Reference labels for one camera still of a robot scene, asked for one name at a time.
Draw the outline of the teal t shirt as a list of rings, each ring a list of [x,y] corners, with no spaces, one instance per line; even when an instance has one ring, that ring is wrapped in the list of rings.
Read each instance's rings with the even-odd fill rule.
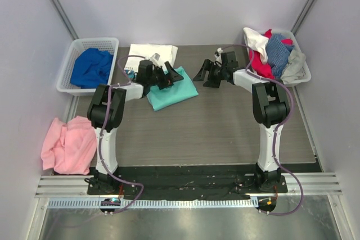
[[[154,111],[194,98],[199,95],[192,80],[182,66],[175,69],[183,76],[183,80],[175,82],[171,87],[160,90],[157,85],[150,88],[147,99]]]

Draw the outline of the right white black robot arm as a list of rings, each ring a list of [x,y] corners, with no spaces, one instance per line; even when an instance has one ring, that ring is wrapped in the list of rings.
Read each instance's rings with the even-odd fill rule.
[[[280,138],[291,112],[287,88],[280,81],[260,77],[248,67],[240,68],[234,52],[217,56],[216,61],[204,60],[193,81],[202,81],[208,88],[219,88],[222,81],[227,81],[252,94],[253,115],[260,129],[254,185],[258,191],[267,192],[281,182]]]

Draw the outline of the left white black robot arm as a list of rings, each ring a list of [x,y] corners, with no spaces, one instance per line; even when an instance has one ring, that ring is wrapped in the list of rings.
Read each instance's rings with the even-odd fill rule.
[[[88,194],[114,194],[122,184],[143,189],[140,183],[120,179],[116,159],[116,134],[123,119],[126,101],[145,97],[153,86],[163,90],[184,79],[168,61],[165,62],[165,68],[166,71],[151,60],[142,60],[138,71],[129,78],[128,83],[100,84],[96,88],[87,111],[87,118],[97,139],[96,171],[93,177],[85,179]]]

